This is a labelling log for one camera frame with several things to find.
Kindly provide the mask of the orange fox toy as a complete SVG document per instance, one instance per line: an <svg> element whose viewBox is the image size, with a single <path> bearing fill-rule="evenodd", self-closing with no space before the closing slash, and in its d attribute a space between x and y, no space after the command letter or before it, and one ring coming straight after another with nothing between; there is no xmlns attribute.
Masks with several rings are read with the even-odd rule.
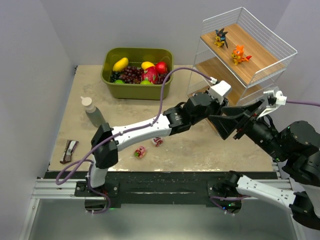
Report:
<svg viewBox="0 0 320 240"><path fill-rule="evenodd" d="M252 57L251 55L247 55L246 57L244 57L244 47L244 45L237 45L232 51L231 57L235 65L238 65L242 62L248 62Z"/></svg>

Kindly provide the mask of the black cat toy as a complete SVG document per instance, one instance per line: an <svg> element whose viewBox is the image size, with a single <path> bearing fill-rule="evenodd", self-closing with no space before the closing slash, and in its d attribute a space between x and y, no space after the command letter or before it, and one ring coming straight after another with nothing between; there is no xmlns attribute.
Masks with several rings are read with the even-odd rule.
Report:
<svg viewBox="0 0 320 240"><path fill-rule="evenodd" d="M225 31L224 28L222 28L220 30L218 30L218 29L215 30L215 42L214 42L214 44L218 48L226 46L226 48L228 49L228 43L227 43L227 39L226 39L226 34L227 33L228 32Z"/></svg>

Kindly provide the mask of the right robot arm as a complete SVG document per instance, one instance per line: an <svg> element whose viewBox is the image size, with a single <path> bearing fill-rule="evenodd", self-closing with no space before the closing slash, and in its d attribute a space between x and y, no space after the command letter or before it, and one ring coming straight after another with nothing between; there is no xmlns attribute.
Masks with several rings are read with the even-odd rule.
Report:
<svg viewBox="0 0 320 240"><path fill-rule="evenodd" d="M282 170L303 186L301 192L264 185L246 175L229 171L214 188L224 196L254 197L286 210L299 224L320 228L320 135L307 121L295 121L277 131L273 120L263 115L264 100L245 106L224 106L221 115L209 115L223 140L233 132L235 140L247 136L276 162L285 162Z"/></svg>

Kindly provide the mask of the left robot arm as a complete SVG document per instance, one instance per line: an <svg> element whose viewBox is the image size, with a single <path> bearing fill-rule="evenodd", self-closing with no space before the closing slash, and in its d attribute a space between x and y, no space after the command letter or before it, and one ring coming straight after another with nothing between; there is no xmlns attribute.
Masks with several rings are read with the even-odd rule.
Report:
<svg viewBox="0 0 320 240"><path fill-rule="evenodd" d="M208 91L197 92L186 102L148 120L126 126L102 124L91 139L93 163L87 176L89 190L94 192L105 184L108 169L118 163L120 151L146 140L186 132L211 115L221 115L221 108L228 103L225 97L214 97Z"/></svg>

